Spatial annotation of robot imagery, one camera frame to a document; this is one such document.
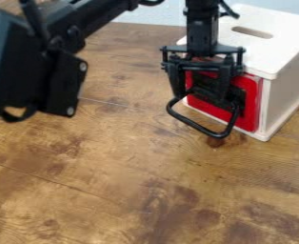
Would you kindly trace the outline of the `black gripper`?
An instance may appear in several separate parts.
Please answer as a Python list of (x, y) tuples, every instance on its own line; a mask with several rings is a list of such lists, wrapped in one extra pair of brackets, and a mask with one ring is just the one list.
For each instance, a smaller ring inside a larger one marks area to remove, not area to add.
[[(243, 73), (242, 47), (226, 46), (219, 43), (219, 18), (227, 13), (188, 13), (187, 14), (187, 43), (180, 46), (164, 46), (162, 48), (163, 70), (168, 72), (174, 95), (178, 99), (186, 96), (186, 77), (182, 66), (203, 68), (207, 71), (219, 70), (218, 99), (226, 101), (231, 77)], [(211, 61), (206, 65), (198, 65), (195, 58), (212, 58), (219, 54), (226, 55), (223, 62)]]

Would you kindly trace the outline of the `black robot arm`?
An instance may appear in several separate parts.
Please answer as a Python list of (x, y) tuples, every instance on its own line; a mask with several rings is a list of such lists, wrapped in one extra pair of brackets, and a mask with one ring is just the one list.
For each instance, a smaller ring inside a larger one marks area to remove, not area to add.
[[(166, 0), (18, 0), (22, 14), (0, 9), (0, 118), (20, 122), (36, 112), (75, 115), (88, 63), (76, 56), (86, 39), (124, 12), (154, 7)], [(188, 90), (183, 73), (218, 71), (216, 90), (227, 96), (231, 78), (243, 71), (242, 48), (219, 43), (219, 19), (238, 18), (224, 0), (186, 0), (187, 44), (163, 52), (163, 69), (176, 98)]]

